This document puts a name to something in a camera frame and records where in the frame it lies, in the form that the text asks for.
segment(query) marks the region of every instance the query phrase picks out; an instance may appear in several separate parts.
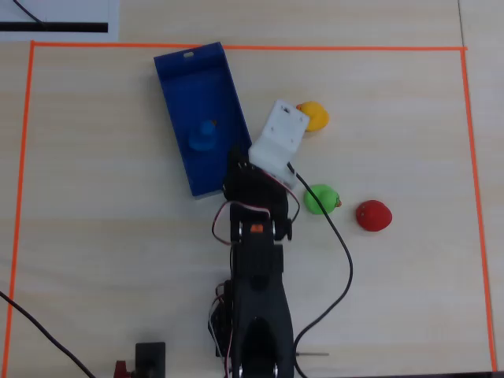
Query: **yellow toy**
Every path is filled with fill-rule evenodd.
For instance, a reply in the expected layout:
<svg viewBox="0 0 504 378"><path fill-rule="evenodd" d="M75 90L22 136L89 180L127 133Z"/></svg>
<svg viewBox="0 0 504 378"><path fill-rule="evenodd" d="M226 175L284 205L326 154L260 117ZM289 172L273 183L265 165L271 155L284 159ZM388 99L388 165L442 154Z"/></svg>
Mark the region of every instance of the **yellow toy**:
<svg viewBox="0 0 504 378"><path fill-rule="evenodd" d="M301 110L309 117L308 128L306 129L308 132L318 132L329 123L329 113L318 102L303 102L296 106L296 109Z"/></svg>

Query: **light wood surface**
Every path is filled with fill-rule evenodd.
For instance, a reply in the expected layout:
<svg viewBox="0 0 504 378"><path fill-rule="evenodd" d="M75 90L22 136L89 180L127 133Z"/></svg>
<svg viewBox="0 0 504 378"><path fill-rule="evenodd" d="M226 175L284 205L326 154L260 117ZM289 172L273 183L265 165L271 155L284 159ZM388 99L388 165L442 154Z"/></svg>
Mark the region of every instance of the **light wood surface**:
<svg viewBox="0 0 504 378"><path fill-rule="evenodd" d="M167 52L36 51L17 299L100 376L154 340L167 342L168 375L222 376L206 314L228 275L209 231L223 198L190 196L152 61ZM341 194L332 218L355 277L302 342L331 353L302 360L310 376L489 370L459 54L227 55L252 139L276 98L317 99L333 115L295 166ZM353 221L368 198L395 217L379 234ZM285 260L298 332L339 295L347 262L304 209ZM11 356L11 376L78 374L20 316Z"/></svg>
<svg viewBox="0 0 504 378"><path fill-rule="evenodd" d="M504 236L502 215L504 199L504 131L502 124L502 63L504 62L504 25L498 16L504 12L500 1L461 2L465 43L469 47L467 64L471 91L472 118L480 172L481 201L487 241L495 343L504 364Z"/></svg>
<svg viewBox="0 0 504 378"><path fill-rule="evenodd" d="M28 67L26 43L0 44L0 285L9 292L16 214L17 173L24 89ZM0 307L0 337L5 336L6 307Z"/></svg>
<svg viewBox="0 0 504 378"><path fill-rule="evenodd" d="M122 0L123 42L459 46L456 0Z"/></svg>

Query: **blue box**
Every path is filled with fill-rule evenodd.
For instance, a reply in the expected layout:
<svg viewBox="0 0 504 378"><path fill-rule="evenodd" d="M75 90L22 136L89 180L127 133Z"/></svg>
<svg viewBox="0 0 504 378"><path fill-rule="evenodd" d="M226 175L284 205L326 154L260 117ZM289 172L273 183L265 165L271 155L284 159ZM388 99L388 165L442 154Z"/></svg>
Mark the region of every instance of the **blue box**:
<svg viewBox="0 0 504 378"><path fill-rule="evenodd" d="M191 192L222 189L228 152L251 141L224 49L212 43L154 58Z"/></svg>

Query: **orange label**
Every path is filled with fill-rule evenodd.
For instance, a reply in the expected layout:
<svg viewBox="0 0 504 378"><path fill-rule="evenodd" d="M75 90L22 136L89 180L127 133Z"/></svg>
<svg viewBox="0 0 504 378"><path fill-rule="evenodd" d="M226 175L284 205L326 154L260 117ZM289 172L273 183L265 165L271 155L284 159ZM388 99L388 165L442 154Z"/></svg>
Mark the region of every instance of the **orange label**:
<svg viewBox="0 0 504 378"><path fill-rule="evenodd" d="M261 234L264 231L264 228L262 227L262 224L252 224L250 226L250 232L256 232L258 234Z"/></svg>

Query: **orange boundary line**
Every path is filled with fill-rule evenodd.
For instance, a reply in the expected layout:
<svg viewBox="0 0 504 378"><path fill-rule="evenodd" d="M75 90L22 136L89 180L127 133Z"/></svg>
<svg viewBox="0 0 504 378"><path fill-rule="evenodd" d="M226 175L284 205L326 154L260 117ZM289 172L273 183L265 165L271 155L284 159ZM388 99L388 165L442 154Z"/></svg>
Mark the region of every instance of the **orange boundary line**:
<svg viewBox="0 0 504 378"><path fill-rule="evenodd" d="M467 79L467 64L465 51L460 51L462 64L462 80L464 82L465 112L467 114L467 127L469 131L469 145L471 147L472 178L474 179L474 194L476 196L476 211L478 213L478 228L480 230L481 265L483 268L483 284L485 291L485 306L487 311L488 346L490 348L491 369L497 372L497 356L495 353L494 323L491 308L490 280L488 279L487 247L485 245L485 228L483 223L483 210L481 207L480 180L478 178L478 164L476 161L476 148L474 143L473 115L471 113L471 99L469 97L469 81Z"/></svg>
<svg viewBox="0 0 504 378"><path fill-rule="evenodd" d="M28 74L26 78L26 91L24 92L24 115L23 131L21 133L21 151L19 156L19 173L17 177L17 202L16 202L16 223L14 225L13 241L13 262L10 268L9 298L14 299L14 289L16 287L17 271L17 251L19 246L19 230L21 222L21 205L23 202L23 179L24 179L24 159L26 155L26 135L28 131L28 111L30 108L30 94L32 92L33 56L35 53L35 43L30 42L30 56L28 58ZM13 321L13 307L7 306L6 339L3 348L2 378L7 377L7 365L9 364L10 333Z"/></svg>
<svg viewBox="0 0 504 378"><path fill-rule="evenodd" d="M16 220L14 225L13 240L13 260L11 265L9 297L14 299L17 273L17 255L19 247L20 219L23 200L24 182L24 162L26 156L26 140L28 135L28 113L30 107L30 96L32 92L33 60L36 46L45 47L132 47L132 48L195 48L200 44L184 43L57 43L57 42L30 42L30 55L28 59L28 74L26 80L26 91L24 94L24 115L23 130L21 134L21 148L19 173L17 181L17 203ZM467 64L465 61L465 46L249 46L249 45L224 45L227 50L277 50L277 51L460 51L462 80L464 84L465 111L467 114L467 125L469 131L469 145L471 149L472 177L474 180L474 191L476 196L476 211L478 216L478 227L480 232L481 262L483 266L485 306L487 313L488 344L491 357L492 371L496 372L497 357L495 353L495 340L493 330L493 318L491 308L490 283L488 279L487 249L485 246L483 210L481 207L480 184L478 178L478 168L476 162L476 148L474 143L473 117L471 113L471 102L469 97L469 82L467 78ZM7 367L9 363L10 336L12 331L13 308L7 307L6 337L4 342L4 353L2 363L2 378L7 378Z"/></svg>
<svg viewBox="0 0 504 378"><path fill-rule="evenodd" d="M35 42L40 47L132 47L193 49L201 44L193 43L74 43ZM275 51L462 51L465 46L261 46L223 45L226 50L275 50Z"/></svg>

